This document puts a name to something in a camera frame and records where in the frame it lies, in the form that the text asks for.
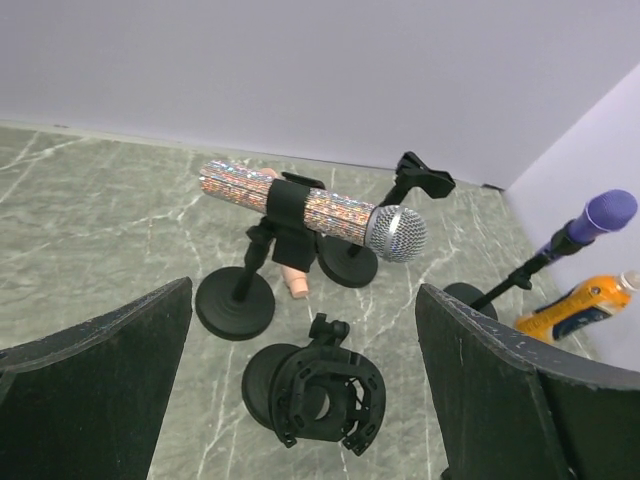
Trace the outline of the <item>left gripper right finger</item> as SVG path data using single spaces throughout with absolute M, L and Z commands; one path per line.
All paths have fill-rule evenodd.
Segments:
M 415 317 L 442 478 L 638 478 L 638 372 L 538 341 L 430 284 Z

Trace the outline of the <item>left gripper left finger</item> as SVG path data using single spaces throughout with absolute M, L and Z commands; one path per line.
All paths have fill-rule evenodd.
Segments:
M 183 277 L 1 352 L 4 479 L 144 479 L 192 318 Z

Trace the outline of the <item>orange juice bottle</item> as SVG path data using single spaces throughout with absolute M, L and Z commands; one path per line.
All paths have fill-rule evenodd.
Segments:
M 639 272 L 592 277 L 558 298 L 518 318 L 513 327 L 548 344 L 623 311 L 639 291 Z

